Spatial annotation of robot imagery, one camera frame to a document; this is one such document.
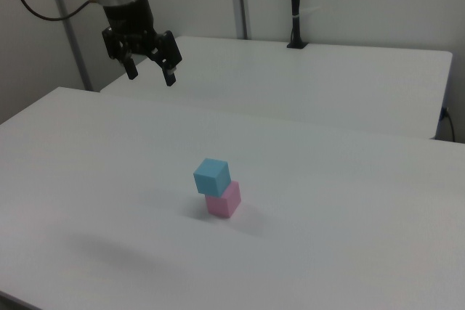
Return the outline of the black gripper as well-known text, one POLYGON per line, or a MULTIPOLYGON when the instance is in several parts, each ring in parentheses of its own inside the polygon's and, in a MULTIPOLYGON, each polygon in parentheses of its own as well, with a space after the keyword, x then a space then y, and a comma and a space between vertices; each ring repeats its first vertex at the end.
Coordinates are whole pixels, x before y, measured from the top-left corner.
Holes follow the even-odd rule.
POLYGON ((182 55, 170 30, 162 34, 155 31, 149 1, 136 0, 103 9, 109 23, 102 32, 108 56, 124 67, 129 80, 138 76, 132 54, 148 54, 162 69, 166 85, 174 85, 182 55))

